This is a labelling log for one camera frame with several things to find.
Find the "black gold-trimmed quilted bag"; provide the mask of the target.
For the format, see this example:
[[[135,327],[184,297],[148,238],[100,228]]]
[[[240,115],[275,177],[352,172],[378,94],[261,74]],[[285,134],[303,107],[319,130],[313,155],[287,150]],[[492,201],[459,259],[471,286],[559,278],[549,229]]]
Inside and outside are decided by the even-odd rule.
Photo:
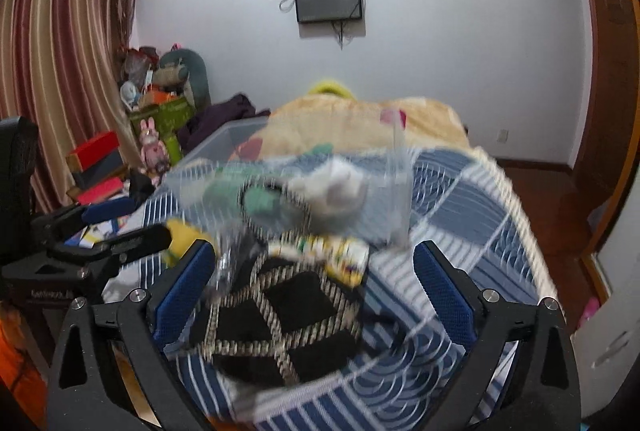
[[[266,246],[242,264],[227,295],[198,314],[190,346],[225,376],[250,385],[317,380],[358,352],[362,283],[348,288],[321,265],[270,257]]]

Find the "floral pouch with striped strap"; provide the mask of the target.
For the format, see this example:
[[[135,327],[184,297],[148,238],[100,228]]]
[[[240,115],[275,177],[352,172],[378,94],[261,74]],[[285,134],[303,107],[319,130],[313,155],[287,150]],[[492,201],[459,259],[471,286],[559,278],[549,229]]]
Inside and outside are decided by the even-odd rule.
[[[321,265],[326,275],[348,288],[358,287],[367,272],[370,247],[359,239],[335,235],[303,235],[270,240],[268,255]]]

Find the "white drawstring cloth pouch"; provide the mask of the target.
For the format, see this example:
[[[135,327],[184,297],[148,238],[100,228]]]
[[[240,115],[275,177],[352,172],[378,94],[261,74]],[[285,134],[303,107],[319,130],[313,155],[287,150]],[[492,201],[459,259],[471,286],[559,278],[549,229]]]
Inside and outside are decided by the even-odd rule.
[[[367,173],[340,156],[286,181],[288,190],[309,206],[311,227],[318,232],[348,224],[363,206],[368,185]]]

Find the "red and blue boxes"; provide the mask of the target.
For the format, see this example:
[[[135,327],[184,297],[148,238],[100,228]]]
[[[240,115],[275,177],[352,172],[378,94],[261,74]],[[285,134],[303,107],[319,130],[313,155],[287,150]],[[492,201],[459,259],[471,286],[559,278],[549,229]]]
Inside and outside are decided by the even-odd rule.
[[[74,186],[66,194],[73,202],[96,185],[114,177],[123,177],[128,165],[120,152],[115,131],[104,131],[81,143],[65,156]]]

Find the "pink rabbit figure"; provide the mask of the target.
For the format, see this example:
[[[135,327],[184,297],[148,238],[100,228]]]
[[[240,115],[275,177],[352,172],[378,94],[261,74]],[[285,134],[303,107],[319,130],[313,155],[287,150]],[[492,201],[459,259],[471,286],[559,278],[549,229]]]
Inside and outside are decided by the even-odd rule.
[[[140,121],[139,141],[144,168],[162,176],[170,168],[170,159],[166,146],[160,139],[160,133],[155,128],[153,117]]]

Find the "green cylinder bottle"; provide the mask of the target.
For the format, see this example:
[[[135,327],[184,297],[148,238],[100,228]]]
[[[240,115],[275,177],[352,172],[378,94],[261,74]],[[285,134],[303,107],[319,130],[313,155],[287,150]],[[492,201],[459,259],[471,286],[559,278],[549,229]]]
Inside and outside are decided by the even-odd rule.
[[[166,147],[170,164],[175,166],[183,157],[182,149],[175,133],[167,134],[163,137],[163,143]]]

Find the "green cardboard box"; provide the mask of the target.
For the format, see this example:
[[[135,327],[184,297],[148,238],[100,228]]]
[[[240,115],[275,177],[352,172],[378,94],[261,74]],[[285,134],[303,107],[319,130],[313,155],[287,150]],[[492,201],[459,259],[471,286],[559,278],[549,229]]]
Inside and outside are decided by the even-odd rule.
[[[134,139],[139,141],[142,120],[153,118],[155,130],[163,139],[182,128],[194,115],[194,108],[186,98],[180,96],[178,99],[173,99],[160,105],[151,105],[143,108],[143,110],[135,110],[128,114],[128,119],[132,132],[134,132]]]

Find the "blue white patterned bedspread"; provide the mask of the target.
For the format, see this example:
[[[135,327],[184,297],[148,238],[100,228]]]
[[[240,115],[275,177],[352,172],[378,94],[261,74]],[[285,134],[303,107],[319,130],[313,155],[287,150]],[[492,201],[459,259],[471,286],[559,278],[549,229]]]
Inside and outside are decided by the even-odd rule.
[[[258,389],[198,355],[169,363],[204,413],[257,430],[415,430],[445,403],[447,383],[480,341],[454,290],[462,272],[500,303],[537,307],[556,289],[510,180],[486,154],[430,148],[409,154],[409,246],[382,245],[384,195],[356,225],[373,243],[361,292],[388,324],[363,329],[364,350],[342,369],[298,388]]]

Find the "dark purple clothing pile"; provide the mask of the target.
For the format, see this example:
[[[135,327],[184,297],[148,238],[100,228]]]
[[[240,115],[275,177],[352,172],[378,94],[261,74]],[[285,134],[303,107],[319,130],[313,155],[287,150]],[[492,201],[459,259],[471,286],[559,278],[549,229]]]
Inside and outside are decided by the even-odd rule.
[[[245,94],[239,93],[226,102],[207,106],[177,130],[176,136],[183,155],[193,151],[205,139],[231,121],[269,117],[271,110],[258,110]]]

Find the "grey green plush toy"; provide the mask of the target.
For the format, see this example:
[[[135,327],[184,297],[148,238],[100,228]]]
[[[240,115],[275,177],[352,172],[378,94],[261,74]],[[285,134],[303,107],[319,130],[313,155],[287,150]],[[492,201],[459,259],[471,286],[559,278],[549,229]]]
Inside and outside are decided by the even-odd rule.
[[[197,112],[210,105],[205,62],[190,49],[171,50],[162,55],[154,70],[152,84],[186,95],[186,100]]]

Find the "clear plastic storage box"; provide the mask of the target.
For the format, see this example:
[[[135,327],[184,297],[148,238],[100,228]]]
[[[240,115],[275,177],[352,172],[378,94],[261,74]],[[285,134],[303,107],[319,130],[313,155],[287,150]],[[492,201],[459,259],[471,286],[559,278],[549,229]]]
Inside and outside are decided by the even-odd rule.
[[[270,233],[373,247],[407,243],[411,185],[404,114],[388,108],[232,121],[163,180],[180,214],[209,233],[249,217]]]

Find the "beige fluffy patchwork blanket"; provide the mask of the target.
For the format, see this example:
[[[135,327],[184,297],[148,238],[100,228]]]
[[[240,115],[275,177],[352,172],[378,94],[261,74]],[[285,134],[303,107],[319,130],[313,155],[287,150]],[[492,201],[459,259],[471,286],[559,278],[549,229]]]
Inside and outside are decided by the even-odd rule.
[[[275,110],[251,136],[242,136],[234,159],[393,150],[471,147],[465,126],[449,105],[427,98],[373,103],[311,94]]]

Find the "red beige striped curtain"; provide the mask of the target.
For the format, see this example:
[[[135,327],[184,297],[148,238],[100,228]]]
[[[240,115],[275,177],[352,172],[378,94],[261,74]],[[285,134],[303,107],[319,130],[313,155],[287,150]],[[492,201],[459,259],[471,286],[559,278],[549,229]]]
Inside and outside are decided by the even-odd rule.
[[[43,211],[66,202],[66,157],[93,136],[115,132],[126,162],[140,162],[118,85],[134,2],[1,0],[1,115],[39,128],[32,187]]]

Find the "yellow plush behind blanket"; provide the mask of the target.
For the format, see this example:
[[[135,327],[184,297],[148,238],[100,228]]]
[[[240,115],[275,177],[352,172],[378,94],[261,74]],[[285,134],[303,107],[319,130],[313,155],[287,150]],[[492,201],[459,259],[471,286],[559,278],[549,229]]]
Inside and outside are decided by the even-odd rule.
[[[354,100],[356,96],[348,87],[334,79],[321,79],[308,90],[309,95],[332,95],[341,99]]]

